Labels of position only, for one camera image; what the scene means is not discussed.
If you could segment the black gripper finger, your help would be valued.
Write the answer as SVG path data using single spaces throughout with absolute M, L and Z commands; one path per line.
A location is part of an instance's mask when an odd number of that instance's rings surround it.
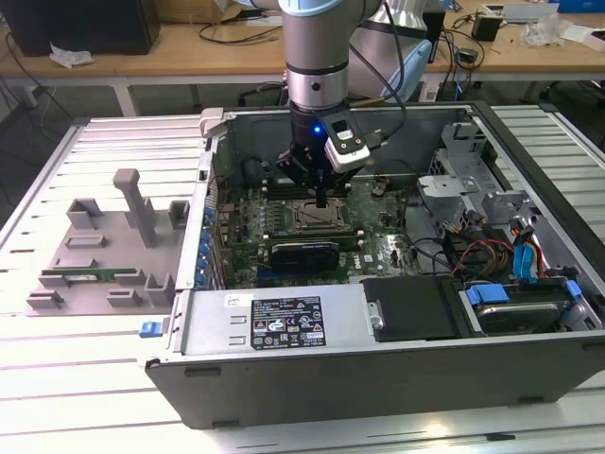
M 325 208 L 327 199 L 334 194 L 334 191 L 343 192 L 345 185 L 353 177 L 353 172 L 346 171 L 337 173 L 332 170 L 323 170 L 321 174 L 321 207 Z
M 321 167 L 311 148 L 290 148 L 278 156 L 276 166 L 297 186 L 315 197 L 321 207 Z

